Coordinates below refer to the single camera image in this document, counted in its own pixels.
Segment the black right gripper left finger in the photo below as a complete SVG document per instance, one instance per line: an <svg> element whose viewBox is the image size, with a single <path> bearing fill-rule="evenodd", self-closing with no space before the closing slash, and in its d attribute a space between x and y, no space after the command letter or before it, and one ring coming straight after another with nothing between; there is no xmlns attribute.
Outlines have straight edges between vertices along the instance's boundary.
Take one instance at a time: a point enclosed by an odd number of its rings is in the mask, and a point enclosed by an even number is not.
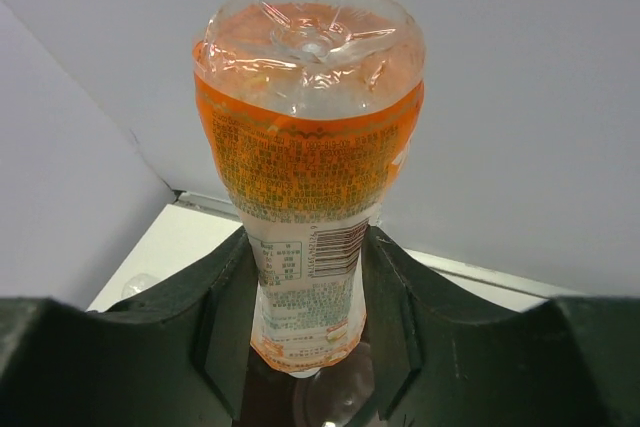
<svg viewBox="0 0 640 427"><path fill-rule="evenodd" d="M240 416L257 269L248 236L103 312L1 302L5 426L229 426Z"/></svg>

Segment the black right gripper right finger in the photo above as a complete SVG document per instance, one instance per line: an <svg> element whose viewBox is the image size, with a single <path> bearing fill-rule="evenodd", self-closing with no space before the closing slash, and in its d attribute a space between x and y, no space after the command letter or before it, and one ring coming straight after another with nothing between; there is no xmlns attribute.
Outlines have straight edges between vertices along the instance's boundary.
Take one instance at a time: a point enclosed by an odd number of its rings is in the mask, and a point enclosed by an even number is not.
<svg viewBox="0 0 640 427"><path fill-rule="evenodd" d="M516 312L376 227L361 259L374 398L388 425L638 424L637 299L560 296Z"/></svg>

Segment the orange label plastic bottle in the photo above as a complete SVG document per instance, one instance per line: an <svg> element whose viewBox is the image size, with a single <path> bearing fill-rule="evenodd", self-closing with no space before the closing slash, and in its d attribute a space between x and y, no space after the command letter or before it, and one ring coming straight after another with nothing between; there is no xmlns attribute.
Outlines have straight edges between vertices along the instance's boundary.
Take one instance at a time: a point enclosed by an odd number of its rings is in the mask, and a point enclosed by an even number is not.
<svg viewBox="0 0 640 427"><path fill-rule="evenodd" d="M311 376L364 329L361 246L423 105L423 33L394 0L228 0L192 57L201 124L258 268L252 347Z"/></svg>

